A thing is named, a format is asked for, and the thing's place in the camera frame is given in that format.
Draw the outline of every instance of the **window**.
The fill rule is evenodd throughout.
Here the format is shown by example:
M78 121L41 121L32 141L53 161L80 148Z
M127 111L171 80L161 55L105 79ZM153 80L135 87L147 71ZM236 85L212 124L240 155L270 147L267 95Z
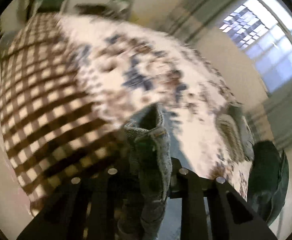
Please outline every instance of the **window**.
M220 29L254 60L268 92L292 79L292 17L277 0L247 0Z

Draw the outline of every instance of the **bedspread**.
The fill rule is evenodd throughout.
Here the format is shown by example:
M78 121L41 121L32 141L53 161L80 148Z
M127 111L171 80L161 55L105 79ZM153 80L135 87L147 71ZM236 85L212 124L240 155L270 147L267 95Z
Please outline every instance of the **bedspread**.
M209 62L166 33L41 14L20 31L1 66L5 150L33 214L65 179L92 176L120 157L120 128L155 102L166 110L183 164L201 177L224 176L246 198L251 162L232 160L215 126L216 114L235 99Z

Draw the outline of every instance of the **brown checkered fabric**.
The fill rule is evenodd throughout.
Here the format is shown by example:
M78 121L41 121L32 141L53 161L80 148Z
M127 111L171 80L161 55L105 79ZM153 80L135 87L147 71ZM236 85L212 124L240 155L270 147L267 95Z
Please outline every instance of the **brown checkered fabric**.
M62 181L92 176L118 157L117 136L91 109L98 103L76 85L74 49L54 15L40 14L1 61L5 149L33 214Z

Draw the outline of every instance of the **black metal frame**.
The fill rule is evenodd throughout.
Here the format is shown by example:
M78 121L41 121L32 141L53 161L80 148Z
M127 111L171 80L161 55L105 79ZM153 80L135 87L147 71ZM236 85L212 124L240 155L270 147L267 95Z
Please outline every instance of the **black metal frame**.
M172 158L172 163L169 197L182 198L181 240L209 240L210 233L213 240L241 240L243 236L246 240L276 240L267 224L224 178L200 178L182 169L178 159ZM75 178L57 188L17 240L80 239L85 228L87 240L114 240L115 204L128 192L140 195L133 186L128 161L120 160L114 167L114 174L105 171L94 179Z

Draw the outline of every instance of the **screw head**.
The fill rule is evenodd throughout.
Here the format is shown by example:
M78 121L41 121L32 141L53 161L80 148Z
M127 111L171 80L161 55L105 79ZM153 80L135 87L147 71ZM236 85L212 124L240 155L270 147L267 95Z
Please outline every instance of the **screw head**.
M80 182L80 178L78 178L78 177L75 177L75 178L71 179L71 183L72 184L78 184L79 182Z
M115 175L117 172L118 172L118 170L115 169L115 168L111 168L111 169L108 170L108 174L109 175Z
M182 175L186 175L188 173L188 170L186 168L179 169L179 173Z
M225 178L224 177L217 177L216 178L216 181L218 182L218 183L220 183L220 184L223 184L223 183L225 183Z

